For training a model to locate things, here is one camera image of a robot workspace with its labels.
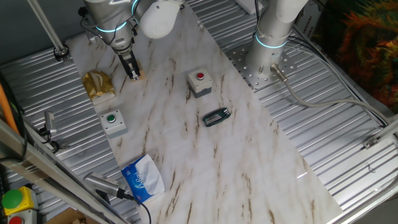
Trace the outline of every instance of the orange cable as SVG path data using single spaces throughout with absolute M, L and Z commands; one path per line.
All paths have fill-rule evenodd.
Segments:
M 16 132 L 19 134 L 17 124 L 15 123 L 14 116 L 12 115 L 12 111 L 10 108 L 10 104 L 8 103 L 7 96 L 0 85 L 0 105 L 2 107 L 2 110 L 4 112 L 4 117 L 6 118 L 7 124 Z

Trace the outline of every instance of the colorful fabric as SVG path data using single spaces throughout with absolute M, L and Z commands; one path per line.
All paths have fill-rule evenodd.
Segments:
M 313 41 L 398 113 L 398 0 L 329 0 Z

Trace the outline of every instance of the yellow box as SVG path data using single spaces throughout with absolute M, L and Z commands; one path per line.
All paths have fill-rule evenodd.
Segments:
M 39 207 L 35 192 L 27 187 L 20 187 L 5 193 L 2 198 L 2 205 L 7 216 L 28 209 L 37 210 Z

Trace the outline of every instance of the gray cable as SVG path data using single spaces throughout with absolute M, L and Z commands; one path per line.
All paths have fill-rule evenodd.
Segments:
M 312 55 L 315 56 L 317 59 L 321 60 L 325 65 L 327 65 L 330 69 L 332 69 L 333 73 L 339 78 L 339 80 L 341 81 L 341 83 L 346 87 L 347 90 L 349 90 L 348 86 L 346 85 L 346 83 L 344 82 L 344 80 L 341 79 L 341 77 L 340 77 L 339 74 L 336 72 L 336 70 L 335 70 L 328 62 L 326 62 L 326 61 L 323 60 L 321 57 L 319 57 L 317 54 L 315 54 L 315 53 L 313 53 L 313 52 L 311 52 L 311 51 L 307 51 L 307 50 L 303 50 L 303 49 L 298 49 L 298 48 L 296 48 L 296 47 L 291 47 L 291 46 L 286 46 L 286 47 L 288 47 L 288 48 L 290 48 L 290 49 L 298 50 L 298 51 L 301 51 L 301 52 L 305 52 L 305 53 L 312 54 Z M 390 119 L 388 119 L 387 117 L 385 117 L 379 110 L 375 109 L 375 108 L 372 107 L 371 105 L 369 105 L 369 104 L 367 104 L 367 103 L 364 103 L 364 102 L 362 102 L 362 101 L 359 101 L 359 100 L 351 100 L 351 99 L 342 99 L 342 100 L 333 100 L 333 101 L 329 101 L 329 102 L 325 102 L 325 103 L 319 104 L 319 105 L 324 105 L 324 104 L 326 104 L 326 103 L 330 103 L 330 104 L 327 104 L 327 105 L 324 105 L 324 106 L 309 106 L 309 105 L 318 105 L 318 104 L 307 103 L 307 102 L 301 100 L 296 94 L 294 94 L 293 89 L 291 89 L 290 85 L 289 85 L 289 87 L 288 87 L 287 89 L 288 89 L 288 90 L 290 91 L 290 93 L 296 98 L 297 101 L 299 101 L 299 102 L 301 102 L 301 103 L 304 102 L 304 103 L 302 103 L 302 104 L 305 105 L 305 106 L 308 106 L 308 107 L 324 107 L 324 106 L 329 106 L 329 105 L 336 104 L 336 103 L 354 103 L 354 104 L 357 104 L 357 105 L 361 105 L 361 106 L 363 106 L 363 107 L 366 107 L 367 109 L 369 109 L 370 111 L 372 111 L 376 116 L 378 116 L 380 119 L 382 119 L 386 124 L 391 124 Z
M 352 99 L 342 99 L 342 100 L 331 100 L 331 101 L 327 101 L 324 103 L 308 103 L 306 101 L 303 101 L 302 99 L 300 99 L 295 92 L 293 91 L 292 87 L 289 85 L 288 82 L 284 82 L 284 84 L 286 85 L 288 91 L 290 92 L 290 94 L 301 104 L 303 104 L 304 106 L 307 107 L 312 107 L 312 108 L 319 108 L 319 107 L 325 107 L 325 106 L 330 106 L 330 105 L 334 105 L 337 103 L 354 103 L 360 106 L 363 106 L 367 109 L 369 109 L 370 111 L 372 111 L 373 113 L 375 113 L 377 116 L 379 116 L 381 119 L 384 120 L 384 122 L 386 124 L 391 124 L 391 122 L 388 120 L 388 118 L 386 118 L 380 111 L 378 111 L 377 109 L 375 109 L 373 106 L 364 103 L 362 101 L 359 100 L 352 100 Z

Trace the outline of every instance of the green button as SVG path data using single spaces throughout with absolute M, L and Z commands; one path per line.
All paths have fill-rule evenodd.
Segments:
M 106 119 L 109 123 L 113 123 L 116 121 L 116 117 L 114 115 L 109 115 Z
M 2 198 L 2 205 L 6 209 L 13 209 L 18 207 L 18 205 L 22 202 L 24 196 L 20 190 L 14 189 L 9 190 L 4 197 Z

